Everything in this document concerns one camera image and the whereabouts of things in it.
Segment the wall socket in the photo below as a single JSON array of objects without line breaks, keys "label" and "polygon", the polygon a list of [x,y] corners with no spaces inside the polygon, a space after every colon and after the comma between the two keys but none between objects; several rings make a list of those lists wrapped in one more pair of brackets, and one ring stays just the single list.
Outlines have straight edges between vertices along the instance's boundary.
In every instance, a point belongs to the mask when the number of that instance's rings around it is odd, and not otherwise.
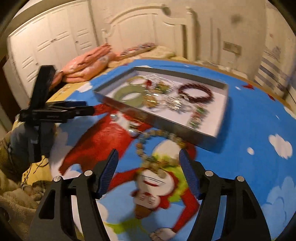
[{"label": "wall socket", "polygon": [[235,55],[239,56],[242,53],[242,47],[236,44],[232,44],[229,42],[224,41],[223,50],[234,53]]}]

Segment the gray box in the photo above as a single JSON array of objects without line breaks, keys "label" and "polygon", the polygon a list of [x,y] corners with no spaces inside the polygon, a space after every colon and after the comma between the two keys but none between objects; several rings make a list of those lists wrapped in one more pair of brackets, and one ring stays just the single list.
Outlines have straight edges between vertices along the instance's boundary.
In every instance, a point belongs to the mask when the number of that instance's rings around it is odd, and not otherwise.
[{"label": "gray box", "polygon": [[[159,77],[173,81],[176,86],[185,83],[198,83],[212,91],[214,99],[211,103],[205,104],[208,114],[204,118],[200,129],[195,130],[185,124],[192,112],[178,114],[169,109],[161,112],[153,112],[147,107],[134,108],[112,98],[117,89],[127,85],[127,79],[136,75],[147,74],[157,74]],[[226,83],[192,74],[146,67],[134,67],[129,69],[96,88],[94,93],[100,102],[112,106],[135,119],[151,124],[156,128],[175,133],[185,141],[207,150],[211,150],[216,143],[228,102],[228,85]],[[192,96],[199,96],[201,91],[189,89],[188,93]]]}]

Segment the striped curtain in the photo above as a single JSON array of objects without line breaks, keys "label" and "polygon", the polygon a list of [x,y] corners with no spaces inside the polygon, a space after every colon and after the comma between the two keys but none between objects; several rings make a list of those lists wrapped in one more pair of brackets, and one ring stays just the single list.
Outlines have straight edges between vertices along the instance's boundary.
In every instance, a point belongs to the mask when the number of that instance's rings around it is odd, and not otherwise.
[{"label": "striped curtain", "polygon": [[266,0],[266,41],[254,81],[283,97],[294,70],[296,37],[281,13]]}]

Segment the wardrobe door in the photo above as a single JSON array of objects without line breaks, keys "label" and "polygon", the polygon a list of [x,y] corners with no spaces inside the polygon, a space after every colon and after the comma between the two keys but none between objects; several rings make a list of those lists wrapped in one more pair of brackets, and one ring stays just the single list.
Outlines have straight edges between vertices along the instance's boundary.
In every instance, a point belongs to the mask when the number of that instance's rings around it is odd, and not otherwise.
[{"label": "wardrobe door", "polygon": [[40,16],[31,23],[31,42],[34,47],[38,64],[54,65],[56,69],[61,68],[54,47],[53,36],[51,34],[47,14]]},{"label": "wardrobe door", "polygon": [[48,13],[50,30],[54,40],[54,47],[61,66],[78,56],[75,41],[69,25],[66,7],[61,7]]},{"label": "wardrobe door", "polygon": [[97,47],[88,2],[71,4],[67,9],[78,54]]},{"label": "wardrobe door", "polygon": [[20,80],[30,97],[38,74],[38,63],[31,45],[30,24],[25,25],[10,37],[13,60]]}]

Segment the white headboard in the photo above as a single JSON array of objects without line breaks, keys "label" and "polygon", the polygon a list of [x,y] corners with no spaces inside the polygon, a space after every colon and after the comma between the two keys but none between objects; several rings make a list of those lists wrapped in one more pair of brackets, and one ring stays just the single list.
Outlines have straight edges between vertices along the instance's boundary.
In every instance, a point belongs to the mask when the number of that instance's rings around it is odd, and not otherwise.
[{"label": "white headboard", "polygon": [[103,40],[115,52],[152,42],[170,48],[177,56],[195,61],[196,36],[192,10],[186,7],[184,18],[170,18],[164,14],[165,7],[164,4],[140,6],[118,14],[110,21],[109,33],[102,29]]}]

